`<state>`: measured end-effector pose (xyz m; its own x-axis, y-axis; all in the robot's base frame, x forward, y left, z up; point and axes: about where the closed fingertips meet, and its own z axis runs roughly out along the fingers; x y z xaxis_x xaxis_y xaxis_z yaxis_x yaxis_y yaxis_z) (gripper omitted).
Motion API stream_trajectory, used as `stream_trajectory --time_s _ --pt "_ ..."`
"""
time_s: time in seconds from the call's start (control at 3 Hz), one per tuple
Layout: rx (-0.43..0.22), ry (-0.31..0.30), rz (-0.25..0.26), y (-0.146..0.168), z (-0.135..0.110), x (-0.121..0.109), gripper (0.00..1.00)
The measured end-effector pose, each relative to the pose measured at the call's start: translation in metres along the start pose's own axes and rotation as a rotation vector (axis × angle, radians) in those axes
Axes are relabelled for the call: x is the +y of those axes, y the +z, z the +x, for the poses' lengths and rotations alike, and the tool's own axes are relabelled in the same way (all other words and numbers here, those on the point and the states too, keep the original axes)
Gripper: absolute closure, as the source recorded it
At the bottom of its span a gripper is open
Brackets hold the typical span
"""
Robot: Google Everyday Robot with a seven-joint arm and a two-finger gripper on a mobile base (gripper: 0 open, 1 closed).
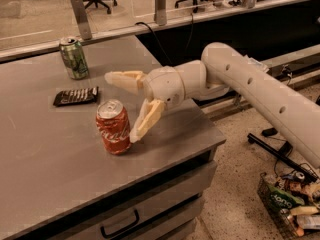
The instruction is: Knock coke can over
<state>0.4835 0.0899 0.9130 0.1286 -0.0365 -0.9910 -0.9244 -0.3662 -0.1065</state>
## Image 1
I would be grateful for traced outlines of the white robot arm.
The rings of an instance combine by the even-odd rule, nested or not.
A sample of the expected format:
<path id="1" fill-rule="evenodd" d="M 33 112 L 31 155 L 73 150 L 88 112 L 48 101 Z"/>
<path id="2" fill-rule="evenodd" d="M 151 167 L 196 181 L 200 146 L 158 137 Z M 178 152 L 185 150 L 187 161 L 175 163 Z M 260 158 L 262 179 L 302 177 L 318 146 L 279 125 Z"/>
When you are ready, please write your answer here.
<path id="1" fill-rule="evenodd" d="M 214 42 L 199 60 L 165 66 L 148 73 L 116 71 L 105 74 L 107 83 L 145 100 L 130 132 L 142 139 L 165 110 L 187 99 L 208 100 L 233 89 L 243 96 L 316 169 L 320 168 L 320 106 L 276 80 L 268 67 L 232 47 Z"/>

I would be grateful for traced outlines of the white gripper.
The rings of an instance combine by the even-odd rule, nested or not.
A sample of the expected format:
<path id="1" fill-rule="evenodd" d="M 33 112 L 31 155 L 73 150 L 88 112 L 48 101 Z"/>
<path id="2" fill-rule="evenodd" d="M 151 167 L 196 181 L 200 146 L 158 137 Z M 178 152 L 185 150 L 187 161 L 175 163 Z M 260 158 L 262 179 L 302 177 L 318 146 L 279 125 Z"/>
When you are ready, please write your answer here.
<path id="1" fill-rule="evenodd" d="M 185 98 L 185 90 L 179 73 L 169 66 L 142 71 L 111 71 L 104 75 L 110 85 L 137 95 L 144 88 L 147 99 L 142 103 L 139 116 L 130 132 L 130 141 L 135 143 L 159 121 L 162 112 L 179 106 Z"/>

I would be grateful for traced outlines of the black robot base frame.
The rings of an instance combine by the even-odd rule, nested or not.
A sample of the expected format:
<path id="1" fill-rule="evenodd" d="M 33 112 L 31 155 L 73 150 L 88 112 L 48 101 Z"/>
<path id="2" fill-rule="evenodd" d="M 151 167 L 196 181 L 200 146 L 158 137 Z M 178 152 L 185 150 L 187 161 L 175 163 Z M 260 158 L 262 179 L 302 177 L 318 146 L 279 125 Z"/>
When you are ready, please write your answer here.
<path id="1" fill-rule="evenodd" d="M 250 144 L 256 143 L 264 150 L 275 156 L 278 160 L 281 160 L 287 166 L 291 167 L 294 171 L 302 173 L 307 183 L 316 182 L 319 179 L 319 176 L 311 167 L 306 169 L 301 164 L 297 164 L 289 158 L 289 155 L 293 151 L 293 146 L 288 141 L 286 141 L 279 150 L 276 150 L 251 133 L 248 134 L 247 138 Z"/>

